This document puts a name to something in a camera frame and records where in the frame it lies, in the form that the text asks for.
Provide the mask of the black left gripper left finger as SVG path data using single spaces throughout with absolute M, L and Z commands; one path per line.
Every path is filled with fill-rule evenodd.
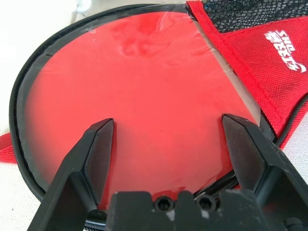
M 63 159 L 32 222 L 32 231 L 81 231 L 102 201 L 107 181 L 114 121 L 91 125 Z

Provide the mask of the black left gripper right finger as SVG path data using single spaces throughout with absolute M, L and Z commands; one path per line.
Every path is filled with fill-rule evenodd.
M 253 122 L 222 115 L 228 152 L 242 189 L 250 190 L 271 231 L 308 229 L 308 186 L 283 151 Z

